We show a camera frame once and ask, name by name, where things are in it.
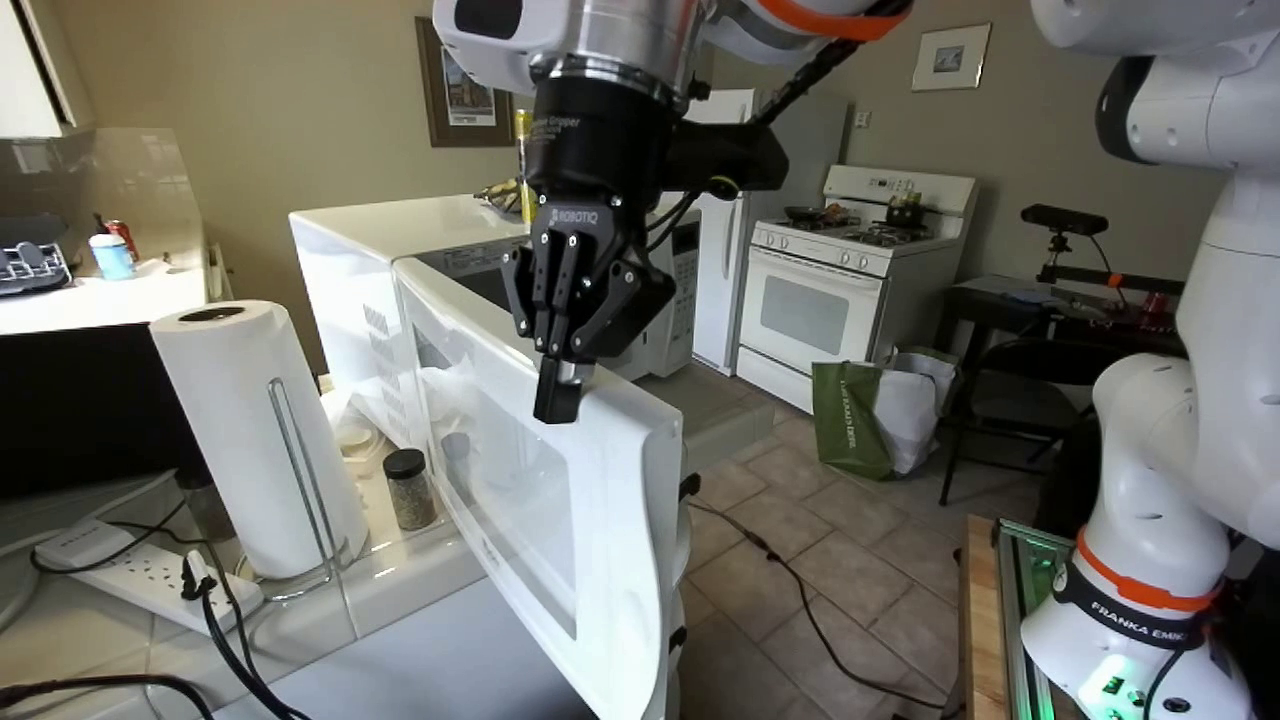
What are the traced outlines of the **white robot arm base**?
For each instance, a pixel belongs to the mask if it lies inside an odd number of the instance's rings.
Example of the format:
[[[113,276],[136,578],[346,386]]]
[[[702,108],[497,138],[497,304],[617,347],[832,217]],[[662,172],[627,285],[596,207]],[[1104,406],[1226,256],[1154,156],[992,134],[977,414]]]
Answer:
[[[1177,308],[1180,347],[1091,386],[1101,491],[1018,650],[1089,720],[1253,720],[1206,637],[1226,540],[1280,547],[1280,0],[1033,0],[1112,76],[1101,145],[1226,177]]]

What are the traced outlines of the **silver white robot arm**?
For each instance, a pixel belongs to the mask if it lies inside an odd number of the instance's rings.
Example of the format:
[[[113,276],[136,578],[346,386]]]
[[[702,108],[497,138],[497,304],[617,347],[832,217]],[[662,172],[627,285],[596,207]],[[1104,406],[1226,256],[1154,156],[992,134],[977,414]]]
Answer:
[[[449,57],[482,89],[530,99],[523,184],[530,236],[498,276],[517,331],[539,354],[530,418],[570,426],[579,372],[621,356],[677,298],[649,251],[662,191],[778,187],[773,119],[861,43],[886,37],[910,0],[432,0]],[[804,53],[790,79],[738,123],[696,123],[696,48],[757,66]]]

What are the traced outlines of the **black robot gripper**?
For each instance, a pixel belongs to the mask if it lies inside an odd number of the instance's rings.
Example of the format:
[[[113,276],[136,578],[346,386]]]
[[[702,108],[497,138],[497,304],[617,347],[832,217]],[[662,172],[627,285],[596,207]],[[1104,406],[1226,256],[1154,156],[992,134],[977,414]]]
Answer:
[[[677,280],[642,256],[642,217],[660,197],[660,167],[677,114],[636,89],[553,76],[530,99],[527,180],[547,224],[555,206],[596,206],[617,234],[596,246],[617,261],[601,285],[588,285],[577,256],[559,261],[553,236],[517,246],[505,256],[505,294],[517,331],[539,354],[530,418],[570,426],[585,396],[585,364],[621,356],[677,298]]]

